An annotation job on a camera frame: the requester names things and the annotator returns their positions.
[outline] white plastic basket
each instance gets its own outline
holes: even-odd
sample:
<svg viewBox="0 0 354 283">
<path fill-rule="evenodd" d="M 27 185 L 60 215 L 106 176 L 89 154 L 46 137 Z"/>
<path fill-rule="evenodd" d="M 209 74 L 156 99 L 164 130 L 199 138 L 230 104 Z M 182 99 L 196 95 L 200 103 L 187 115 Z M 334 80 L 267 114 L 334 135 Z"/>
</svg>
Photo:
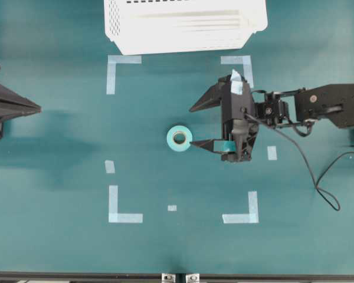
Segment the white plastic basket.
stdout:
<svg viewBox="0 0 354 283">
<path fill-rule="evenodd" d="M 242 48 L 267 27 L 266 0 L 104 0 L 123 55 Z"/>
</svg>

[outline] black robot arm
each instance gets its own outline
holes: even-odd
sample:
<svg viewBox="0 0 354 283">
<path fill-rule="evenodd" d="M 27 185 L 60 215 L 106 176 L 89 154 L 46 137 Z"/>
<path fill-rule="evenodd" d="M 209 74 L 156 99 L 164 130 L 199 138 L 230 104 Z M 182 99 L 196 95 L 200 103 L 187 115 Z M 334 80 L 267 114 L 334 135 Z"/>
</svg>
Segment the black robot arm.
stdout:
<svg viewBox="0 0 354 283">
<path fill-rule="evenodd" d="M 255 103 L 253 93 L 263 93 L 264 101 Z M 294 97 L 296 122 L 292 122 L 289 105 L 284 97 Z M 292 127 L 296 133 L 306 137 L 312 132 L 314 123 L 329 119 L 338 128 L 354 127 L 354 84 L 331 84 L 307 90 L 301 88 L 287 92 L 251 91 L 246 79 L 234 75 L 220 78 L 190 109 L 190 112 L 212 107 L 221 107 L 221 139 L 193 141 L 194 146 L 218 153 L 223 161 L 243 162 L 251 160 L 252 149 L 258 134 L 258 121 L 276 128 Z M 298 129 L 307 128 L 306 132 Z M 231 142 L 232 147 L 217 150 L 216 142 Z"/>
</svg>

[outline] metal clamp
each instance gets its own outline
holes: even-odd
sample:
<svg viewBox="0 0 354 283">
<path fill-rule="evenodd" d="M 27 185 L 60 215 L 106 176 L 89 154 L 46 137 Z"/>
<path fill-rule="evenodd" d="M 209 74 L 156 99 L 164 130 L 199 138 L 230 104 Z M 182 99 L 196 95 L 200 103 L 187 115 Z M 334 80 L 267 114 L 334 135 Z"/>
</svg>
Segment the metal clamp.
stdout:
<svg viewBox="0 0 354 283">
<path fill-rule="evenodd" d="M 186 275 L 186 283 L 197 283 L 197 282 L 199 282 L 199 273 Z"/>
<path fill-rule="evenodd" d="M 161 275 L 162 283 L 176 283 L 176 275 L 170 273 L 163 273 Z"/>
</svg>

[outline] small tape piece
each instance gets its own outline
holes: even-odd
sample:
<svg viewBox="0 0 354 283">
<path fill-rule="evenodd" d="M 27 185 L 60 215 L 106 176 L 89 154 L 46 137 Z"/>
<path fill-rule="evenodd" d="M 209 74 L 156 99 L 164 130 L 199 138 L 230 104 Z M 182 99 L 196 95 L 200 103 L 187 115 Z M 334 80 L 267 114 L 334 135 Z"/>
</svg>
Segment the small tape piece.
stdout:
<svg viewBox="0 0 354 283">
<path fill-rule="evenodd" d="M 177 211 L 177 206 L 176 205 L 168 205 L 168 211 Z"/>
<path fill-rule="evenodd" d="M 267 147 L 267 158 L 270 161 L 278 160 L 277 147 L 276 146 L 268 146 Z"/>
<path fill-rule="evenodd" d="M 253 80 L 253 68 L 252 60 L 250 55 L 246 56 L 222 56 L 221 57 L 222 65 L 242 65 L 244 69 L 244 77 L 248 81 L 251 88 L 254 88 Z"/>
<path fill-rule="evenodd" d="M 109 186 L 109 222 L 143 223 L 143 214 L 118 212 L 118 186 Z"/>
<path fill-rule="evenodd" d="M 241 96 L 242 95 L 242 87 L 243 87 L 243 84 L 242 84 L 241 75 L 238 72 L 236 72 L 235 70 L 232 70 L 231 92 Z"/>
<path fill-rule="evenodd" d="M 248 192 L 249 214 L 223 214 L 224 224 L 259 223 L 257 192 Z"/>
<path fill-rule="evenodd" d="M 114 161 L 105 160 L 105 169 L 106 174 L 114 174 L 116 172 L 116 168 L 114 167 Z"/>
<path fill-rule="evenodd" d="M 141 63 L 142 63 L 142 56 L 109 55 L 107 57 L 106 94 L 113 95 L 116 93 L 117 64 L 141 64 Z"/>
</svg>

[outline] white tape strip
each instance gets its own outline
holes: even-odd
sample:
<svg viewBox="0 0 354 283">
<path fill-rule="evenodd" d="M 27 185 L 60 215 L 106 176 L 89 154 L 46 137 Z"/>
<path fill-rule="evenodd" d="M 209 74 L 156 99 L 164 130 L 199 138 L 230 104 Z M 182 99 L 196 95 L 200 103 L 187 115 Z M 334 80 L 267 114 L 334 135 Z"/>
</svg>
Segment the white tape strip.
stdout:
<svg viewBox="0 0 354 283">
<path fill-rule="evenodd" d="M 224 224 L 259 223 L 257 192 L 248 192 L 249 214 L 223 214 Z"/>
<path fill-rule="evenodd" d="M 143 214 L 118 212 L 118 186 L 109 186 L 109 222 L 143 223 Z"/>
<path fill-rule="evenodd" d="M 252 60 L 247 56 L 222 56 L 222 65 L 242 65 L 244 69 L 244 77 L 247 79 L 251 88 L 254 88 Z"/>
<path fill-rule="evenodd" d="M 176 205 L 168 205 L 168 211 L 177 211 L 177 206 Z"/>
<path fill-rule="evenodd" d="M 241 80 L 241 75 L 236 72 L 235 70 L 232 70 L 232 76 L 231 76 L 231 92 L 234 94 L 238 94 L 239 96 L 242 95 L 242 80 Z"/>
<path fill-rule="evenodd" d="M 116 93 L 116 69 L 117 64 L 141 64 L 142 56 L 109 55 L 107 57 L 107 85 L 106 94 Z"/>
<path fill-rule="evenodd" d="M 267 158 L 268 158 L 268 160 L 271 160 L 271 161 L 278 160 L 276 146 L 268 146 L 267 147 Z"/>
<path fill-rule="evenodd" d="M 105 160 L 105 169 L 107 174 L 114 174 L 116 172 L 116 168 L 114 167 L 114 161 Z"/>
</svg>

